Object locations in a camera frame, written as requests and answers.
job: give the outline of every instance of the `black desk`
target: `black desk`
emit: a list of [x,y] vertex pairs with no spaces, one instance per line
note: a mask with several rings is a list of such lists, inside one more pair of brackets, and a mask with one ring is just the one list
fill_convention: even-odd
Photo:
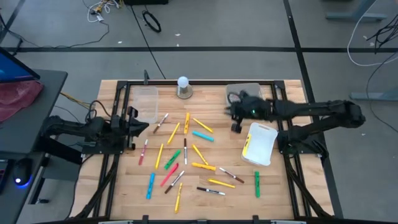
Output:
[[28,108],[18,111],[3,122],[0,129],[0,147],[9,151],[0,152],[1,158],[17,161],[25,157],[25,154],[12,153],[12,151],[22,150],[29,152],[28,157],[33,160],[33,174],[28,186],[18,188],[11,176],[7,178],[6,186],[0,194],[0,222],[3,224],[16,223],[25,204],[45,155],[44,152],[31,151],[35,149],[42,123],[50,115],[68,76],[66,72],[58,71],[35,70],[35,72],[41,76],[40,82],[44,84],[42,92]]

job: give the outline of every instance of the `computer monitor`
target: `computer monitor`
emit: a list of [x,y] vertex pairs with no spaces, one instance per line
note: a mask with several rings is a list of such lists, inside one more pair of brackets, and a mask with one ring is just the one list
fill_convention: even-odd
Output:
[[0,47],[0,83],[38,80],[40,76]]

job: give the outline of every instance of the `wooden tabletop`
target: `wooden tabletop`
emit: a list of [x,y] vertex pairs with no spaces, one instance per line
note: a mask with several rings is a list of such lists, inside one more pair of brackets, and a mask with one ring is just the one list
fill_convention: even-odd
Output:
[[[116,83],[117,80],[103,80],[99,89],[98,100],[105,105],[109,112],[112,110]],[[305,102],[300,80],[285,80],[285,86],[289,100]],[[267,167],[255,166],[241,159],[245,138],[253,121],[243,121],[241,134],[230,131],[231,118],[223,114],[223,108],[226,104],[225,86],[195,85],[193,86],[193,96],[187,100],[181,100],[176,96],[176,86],[157,86],[157,88],[159,91],[158,122],[166,113],[169,113],[169,117],[155,134],[152,131],[156,124],[151,124],[139,138],[134,138],[137,149],[135,151],[126,149],[124,154],[121,155],[111,212],[112,219],[140,220],[143,215],[149,215],[151,220],[248,220],[253,215],[259,215],[260,219],[293,218],[284,161],[279,154],[277,144],[274,144],[271,164]],[[269,86],[262,86],[262,94],[264,98],[272,98]],[[129,105],[131,104],[132,91],[129,97]],[[99,106],[96,109],[99,110],[99,116],[104,115]],[[186,112],[190,113],[191,118],[196,118],[213,128],[214,133],[209,133],[191,119],[188,134],[184,135],[183,124]],[[178,122],[181,125],[172,142],[168,145],[167,140]],[[275,122],[256,122],[277,129]],[[309,117],[293,119],[293,123],[297,125],[304,125],[309,122]],[[192,131],[208,134],[214,137],[215,141],[209,142],[193,136]],[[188,142],[188,165],[184,164],[184,137],[187,138]],[[148,139],[148,148],[144,162],[139,166],[139,156],[146,139]],[[162,143],[164,143],[162,157],[159,168],[155,170],[155,162]],[[243,179],[244,184],[232,179],[218,168],[214,172],[192,167],[190,165],[192,162],[202,163],[200,157],[191,147],[192,144],[199,148],[209,164],[231,171]],[[177,149],[182,150],[181,155],[175,161],[179,163],[179,168],[167,183],[160,187],[161,181],[169,173],[169,170],[164,169],[164,165]],[[93,156],[81,168],[72,216],[76,215],[86,205],[97,189],[102,158],[102,155]],[[302,154],[300,158],[308,190],[326,212],[333,213],[320,159],[314,154]],[[164,194],[167,186],[182,170],[185,170],[185,174],[178,181],[177,186],[173,187],[168,194]],[[254,171],[260,173],[260,198],[255,196]],[[146,192],[152,172],[155,172],[156,177],[152,198],[148,200],[146,199]],[[207,182],[209,178],[233,184],[236,188],[231,189],[209,183]],[[180,182],[183,183],[180,209],[175,214],[174,206]],[[226,193],[226,195],[203,192],[196,189],[198,186],[218,190]],[[304,215],[300,191],[298,189],[296,191],[300,214]],[[106,197],[103,197],[100,214],[104,212],[105,199]]]

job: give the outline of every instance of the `light bulb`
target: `light bulb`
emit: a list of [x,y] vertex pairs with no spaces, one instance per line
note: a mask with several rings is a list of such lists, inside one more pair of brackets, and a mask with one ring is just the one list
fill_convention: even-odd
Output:
[[181,87],[181,88],[187,87],[188,84],[189,84],[188,78],[187,78],[187,77],[180,77],[180,78],[178,78],[177,84],[178,84],[178,86]]

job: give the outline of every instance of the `yellow marker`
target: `yellow marker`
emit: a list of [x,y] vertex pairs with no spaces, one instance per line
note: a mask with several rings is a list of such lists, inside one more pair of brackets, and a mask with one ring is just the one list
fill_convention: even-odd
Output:
[[189,125],[189,113],[185,117],[185,127],[184,127],[184,134],[188,134],[188,125]]
[[178,127],[180,126],[180,123],[178,122],[178,124],[176,125],[173,134],[170,136],[169,140],[167,141],[167,144],[170,144],[170,142],[172,142],[174,134],[177,132]]
[[248,138],[246,139],[246,142],[244,143],[243,152],[242,152],[242,154],[243,154],[244,156],[245,156],[246,153],[248,152],[248,147],[249,147],[250,139],[251,139],[251,134],[248,134]]
[[194,167],[200,167],[200,168],[204,168],[204,169],[208,169],[208,170],[212,170],[212,171],[216,171],[216,167],[215,167],[215,166],[209,166],[209,165],[199,164],[199,163],[197,163],[197,162],[192,162],[192,166],[194,166]]
[[209,163],[206,161],[206,159],[203,157],[203,155],[200,153],[200,151],[199,151],[199,149],[194,145],[194,144],[192,144],[192,148],[197,152],[197,154],[200,156],[200,159],[202,159],[203,160],[203,162],[206,164],[206,165],[208,165]]
[[209,181],[209,182],[211,182],[211,183],[215,183],[215,184],[220,184],[220,185],[223,185],[223,186],[225,186],[225,187],[235,188],[235,186],[233,186],[233,185],[231,185],[231,184],[226,184],[226,183],[224,183],[224,182],[215,180],[215,179],[213,179],[213,178],[209,178],[209,179],[207,179],[207,181]]
[[204,127],[207,131],[213,133],[213,130],[209,128],[208,126],[204,125],[202,122],[198,121],[196,118],[192,118],[196,123],[198,123],[200,126]]
[[162,150],[163,150],[163,143],[162,143],[162,145],[160,146],[159,155],[157,155],[157,160],[156,160],[155,169],[157,169],[158,166],[159,166],[159,161],[160,161],[160,156],[162,155]]
[[178,188],[178,195],[177,195],[177,201],[175,202],[174,213],[178,213],[178,206],[180,205],[180,197],[181,197],[181,188],[182,188],[182,183],[180,183],[180,188]]

